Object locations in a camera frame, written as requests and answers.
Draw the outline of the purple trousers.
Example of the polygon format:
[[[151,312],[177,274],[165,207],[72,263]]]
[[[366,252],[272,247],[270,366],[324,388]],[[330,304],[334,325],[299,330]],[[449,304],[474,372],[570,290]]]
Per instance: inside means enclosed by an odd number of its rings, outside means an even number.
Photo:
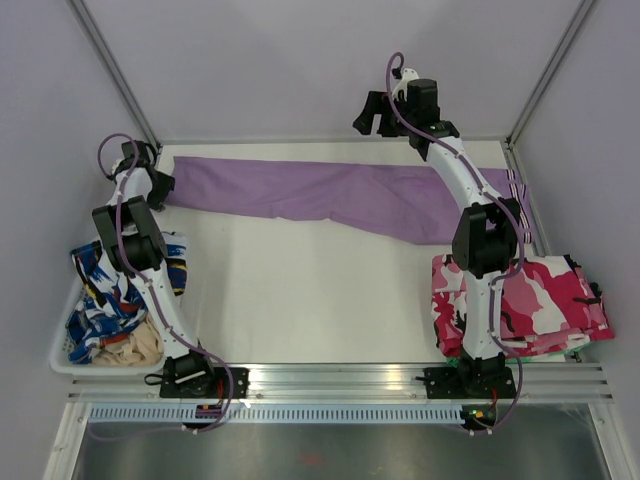
[[[452,241],[460,211],[429,166],[174,159],[166,202],[213,213],[331,220],[415,245]]]

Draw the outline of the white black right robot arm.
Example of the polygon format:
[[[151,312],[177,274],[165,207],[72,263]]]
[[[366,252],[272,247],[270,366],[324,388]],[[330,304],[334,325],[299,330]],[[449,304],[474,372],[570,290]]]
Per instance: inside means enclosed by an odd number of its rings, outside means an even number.
[[[452,259],[466,284],[466,328],[457,364],[427,368],[419,376],[428,398],[515,398],[499,322],[508,269],[523,255],[518,201],[502,197],[472,164],[456,127],[440,117],[436,81],[413,69],[393,71],[386,91],[369,92],[353,126],[362,135],[408,138],[461,212]]]

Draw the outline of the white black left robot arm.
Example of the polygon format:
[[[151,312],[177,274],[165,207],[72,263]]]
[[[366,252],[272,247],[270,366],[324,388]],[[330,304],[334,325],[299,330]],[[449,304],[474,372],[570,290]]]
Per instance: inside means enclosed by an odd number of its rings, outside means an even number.
[[[92,220],[111,266],[139,293],[160,335],[164,353],[160,395],[223,400],[233,394],[232,373],[188,327],[170,281],[168,246],[153,215],[175,181],[155,169],[145,142],[126,134],[102,140],[98,160],[115,139],[123,141],[123,158],[105,174],[114,191],[105,205],[92,211]]]

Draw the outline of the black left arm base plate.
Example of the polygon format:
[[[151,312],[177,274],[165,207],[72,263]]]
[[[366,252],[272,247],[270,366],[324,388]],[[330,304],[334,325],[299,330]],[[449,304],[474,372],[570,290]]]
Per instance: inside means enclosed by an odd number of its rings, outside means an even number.
[[[249,370],[223,367],[163,373],[159,396],[167,399],[244,399],[249,386]]]

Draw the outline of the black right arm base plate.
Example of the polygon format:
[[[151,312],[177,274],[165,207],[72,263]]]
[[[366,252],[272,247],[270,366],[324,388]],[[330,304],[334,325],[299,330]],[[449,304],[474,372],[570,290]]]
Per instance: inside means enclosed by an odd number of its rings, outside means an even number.
[[[423,384],[428,399],[439,400],[492,400],[514,399],[516,384],[510,369],[496,375],[463,374],[460,369],[428,367],[414,379]]]

